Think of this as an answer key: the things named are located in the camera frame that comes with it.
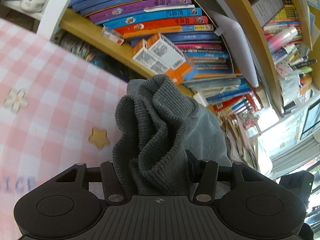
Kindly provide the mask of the grey fleece garment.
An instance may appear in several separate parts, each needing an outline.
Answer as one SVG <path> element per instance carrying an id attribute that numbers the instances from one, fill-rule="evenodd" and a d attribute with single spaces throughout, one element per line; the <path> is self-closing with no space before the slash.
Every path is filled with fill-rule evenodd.
<path id="1" fill-rule="evenodd" d="M 231 166 L 217 117 L 166 75 L 131 80 L 115 117 L 121 138 L 113 165 L 128 197 L 192 196 L 196 186 L 189 179 L 187 152 Z"/>

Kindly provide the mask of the pile of papers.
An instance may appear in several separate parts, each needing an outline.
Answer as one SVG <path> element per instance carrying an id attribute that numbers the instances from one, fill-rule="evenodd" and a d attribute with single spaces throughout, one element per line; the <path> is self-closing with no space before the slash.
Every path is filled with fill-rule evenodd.
<path id="1" fill-rule="evenodd" d="M 217 117 L 225 135 L 227 155 L 231 163 L 243 163 L 260 172 L 258 153 L 239 117 L 235 114 L 224 113 L 218 113 Z"/>

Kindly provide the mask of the pink checkered table mat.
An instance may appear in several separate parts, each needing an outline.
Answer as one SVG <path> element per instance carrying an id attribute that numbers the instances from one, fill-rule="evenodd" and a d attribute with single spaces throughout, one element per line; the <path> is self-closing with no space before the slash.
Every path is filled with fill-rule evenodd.
<path id="1" fill-rule="evenodd" d="M 26 193 L 76 163 L 111 160 L 127 84 L 36 34 L 1 20 L 1 239 Z"/>

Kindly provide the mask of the orange white carton box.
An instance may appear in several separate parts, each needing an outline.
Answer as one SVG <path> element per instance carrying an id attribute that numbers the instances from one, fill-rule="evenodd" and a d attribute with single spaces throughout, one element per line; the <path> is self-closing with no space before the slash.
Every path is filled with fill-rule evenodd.
<path id="1" fill-rule="evenodd" d="M 191 59 L 160 33 L 147 40 L 140 40 L 133 48 L 132 59 L 153 74 L 167 75 L 176 85 L 191 80 L 198 74 Z"/>

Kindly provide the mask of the wooden bookshelf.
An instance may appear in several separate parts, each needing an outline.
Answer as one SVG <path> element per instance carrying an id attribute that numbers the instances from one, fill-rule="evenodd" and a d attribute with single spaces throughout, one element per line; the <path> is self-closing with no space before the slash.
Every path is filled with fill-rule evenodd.
<path id="1" fill-rule="evenodd" d="M 284 88 L 275 53 L 296 55 L 301 46 L 312 48 L 309 9 L 300 0 L 191 0 L 189 5 L 149 8 L 93 23 L 89 15 L 127 3 L 145 0 L 72 0 L 60 27 L 125 64 L 143 77 L 152 71 L 134 61 L 133 48 L 142 39 L 160 33 L 194 63 L 198 74 L 176 85 L 186 95 L 198 92 L 215 111 L 224 102 L 247 96 L 263 87 L 271 106 L 280 115 L 300 93 L 299 83 Z M 233 61 L 223 36 L 207 11 L 212 10 L 238 22 L 249 45 L 259 87 L 252 87 Z M 178 25 L 121 34 L 116 28 L 164 18 L 207 16 L 207 24 Z"/>

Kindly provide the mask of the white flat tablet device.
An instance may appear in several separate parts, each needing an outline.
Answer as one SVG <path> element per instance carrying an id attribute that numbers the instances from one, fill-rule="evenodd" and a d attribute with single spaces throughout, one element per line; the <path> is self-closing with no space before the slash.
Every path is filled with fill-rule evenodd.
<path id="1" fill-rule="evenodd" d="M 214 33 L 217 36 L 223 36 L 232 59 L 236 63 L 241 74 L 252 87 L 259 87 L 252 55 L 241 25 L 235 20 L 218 12 L 208 10 L 207 13 L 217 25 Z"/>

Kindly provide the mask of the red orange book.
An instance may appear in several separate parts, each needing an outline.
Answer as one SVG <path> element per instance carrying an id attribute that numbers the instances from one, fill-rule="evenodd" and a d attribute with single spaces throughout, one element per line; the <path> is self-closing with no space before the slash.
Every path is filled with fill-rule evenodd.
<path id="1" fill-rule="evenodd" d="M 173 27 L 178 25 L 190 25 L 190 24 L 207 24 L 207 16 L 189 16 L 189 17 L 175 17 L 164 18 L 160 20 L 146 21 L 142 23 L 134 23 L 127 26 L 116 28 L 115 31 L 126 34 L 133 33 L 140 30 L 150 30 L 162 27 Z"/>

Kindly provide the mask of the purple book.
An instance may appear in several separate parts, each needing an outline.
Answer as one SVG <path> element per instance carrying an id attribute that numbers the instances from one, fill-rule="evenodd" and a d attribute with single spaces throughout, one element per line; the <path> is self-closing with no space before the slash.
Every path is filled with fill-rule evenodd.
<path id="1" fill-rule="evenodd" d="M 95 23 L 115 16 L 121 16 L 136 11 L 144 11 L 149 8 L 161 8 L 174 5 L 189 5 L 191 0 L 145 0 L 134 3 L 127 3 L 117 7 L 107 8 L 93 14 L 90 14 L 89 19 Z"/>

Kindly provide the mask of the white shelf post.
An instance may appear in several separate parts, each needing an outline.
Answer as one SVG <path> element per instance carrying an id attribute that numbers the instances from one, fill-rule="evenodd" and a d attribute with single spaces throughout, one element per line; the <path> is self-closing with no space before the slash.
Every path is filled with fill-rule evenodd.
<path id="1" fill-rule="evenodd" d="M 71 0 L 48 0 L 36 34 L 49 41 L 58 31 L 60 21 Z"/>

